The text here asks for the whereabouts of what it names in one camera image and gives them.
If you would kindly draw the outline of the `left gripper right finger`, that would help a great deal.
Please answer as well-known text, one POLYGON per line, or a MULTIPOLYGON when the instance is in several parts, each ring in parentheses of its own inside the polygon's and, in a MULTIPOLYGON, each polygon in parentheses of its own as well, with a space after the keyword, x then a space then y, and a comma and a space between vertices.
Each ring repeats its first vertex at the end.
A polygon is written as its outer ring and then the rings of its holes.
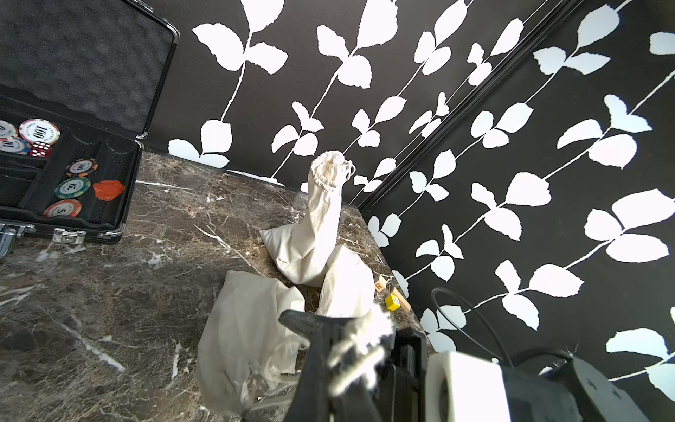
POLYGON ((381 420, 424 421, 429 357, 425 335, 408 327, 398 330, 385 345, 393 348, 377 369, 379 384, 374 392, 374 404, 381 420))

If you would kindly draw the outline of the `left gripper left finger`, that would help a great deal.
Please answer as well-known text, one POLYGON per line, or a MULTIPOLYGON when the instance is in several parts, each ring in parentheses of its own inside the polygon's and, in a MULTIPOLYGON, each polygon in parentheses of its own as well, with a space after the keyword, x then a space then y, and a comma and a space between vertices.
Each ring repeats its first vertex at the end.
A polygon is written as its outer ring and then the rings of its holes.
POLYGON ((309 341, 300 381, 286 414, 286 421, 356 421, 359 407, 353 395, 331 397, 328 387, 333 378, 328 358, 334 344, 344 337, 350 318, 327 318, 300 311, 283 311, 279 322, 309 341))

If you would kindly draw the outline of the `tall white cloth bag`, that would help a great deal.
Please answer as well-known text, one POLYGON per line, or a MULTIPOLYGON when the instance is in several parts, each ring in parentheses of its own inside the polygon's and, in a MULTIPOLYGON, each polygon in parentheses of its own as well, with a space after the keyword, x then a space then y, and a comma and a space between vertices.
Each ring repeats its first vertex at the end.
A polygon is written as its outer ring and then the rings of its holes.
POLYGON ((296 285, 320 287, 337 244, 342 189, 355 172, 340 151, 326 151, 309 169, 309 198, 300 223, 262 230, 260 236, 279 271, 296 285))

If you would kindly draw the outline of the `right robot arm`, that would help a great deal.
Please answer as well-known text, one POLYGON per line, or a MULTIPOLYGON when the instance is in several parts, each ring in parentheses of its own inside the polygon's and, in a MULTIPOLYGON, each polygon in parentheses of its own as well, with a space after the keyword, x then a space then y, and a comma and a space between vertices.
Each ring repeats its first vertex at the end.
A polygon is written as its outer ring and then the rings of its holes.
POLYGON ((427 421, 645 421, 635 401, 591 364, 570 353, 531 348, 498 363, 459 353, 436 353, 425 376, 427 421))

